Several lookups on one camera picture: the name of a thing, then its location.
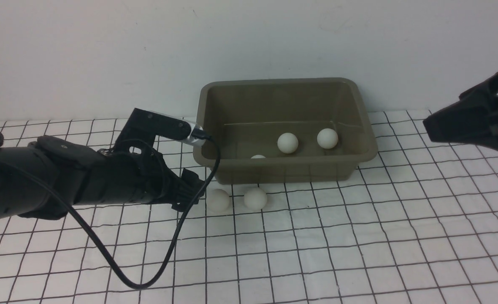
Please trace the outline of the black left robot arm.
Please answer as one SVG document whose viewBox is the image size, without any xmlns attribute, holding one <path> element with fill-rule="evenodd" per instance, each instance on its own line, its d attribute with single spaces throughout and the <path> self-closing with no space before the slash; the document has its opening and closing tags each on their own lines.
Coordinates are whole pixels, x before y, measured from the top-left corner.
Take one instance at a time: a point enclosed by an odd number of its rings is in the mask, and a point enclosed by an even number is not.
<svg viewBox="0 0 498 304">
<path fill-rule="evenodd" d="M 41 136 L 25 147 L 0 145 L 0 219 L 10 216 L 58 220 L 68 211 L 42 181 L 72 206 L 170 204 L 183 212 L 203 186 L 193 171 L 180 176 L 162 154 L 143 140 L 117 141 L 93 150 L 54 136 Z"/>
</svg>

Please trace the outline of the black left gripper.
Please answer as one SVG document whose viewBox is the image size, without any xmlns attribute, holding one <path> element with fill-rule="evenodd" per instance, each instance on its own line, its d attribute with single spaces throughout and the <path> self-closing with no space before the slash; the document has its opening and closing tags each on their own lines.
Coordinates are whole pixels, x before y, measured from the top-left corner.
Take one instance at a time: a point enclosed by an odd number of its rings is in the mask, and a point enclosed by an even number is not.
<svg viewBox="0 0 498 304">
<path fill-rule="evenodd" d="M 188 169 L 183 169 L 182 174 L 177 176 L 167 167 L 160 152 L 156 153 L 156 160 L 160 166 L 162 182 L 156 203 L 170 204 L 171 208 L 178 212 L 185 212 L 194 204 L 198 204 L 205 192 L 205 182 Z"/>
</svg>

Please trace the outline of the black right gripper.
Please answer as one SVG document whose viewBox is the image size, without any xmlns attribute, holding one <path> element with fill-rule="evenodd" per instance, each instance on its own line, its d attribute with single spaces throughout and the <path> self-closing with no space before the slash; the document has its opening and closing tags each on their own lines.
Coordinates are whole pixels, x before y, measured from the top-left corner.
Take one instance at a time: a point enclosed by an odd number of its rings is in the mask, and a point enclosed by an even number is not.
<svg viewBox="0 0 498 304">
<path fill-rule="evenodd" d="M 472 144 L 498 151 L 498 73 L 423 120 L 432 142 Z"/>
</svg>

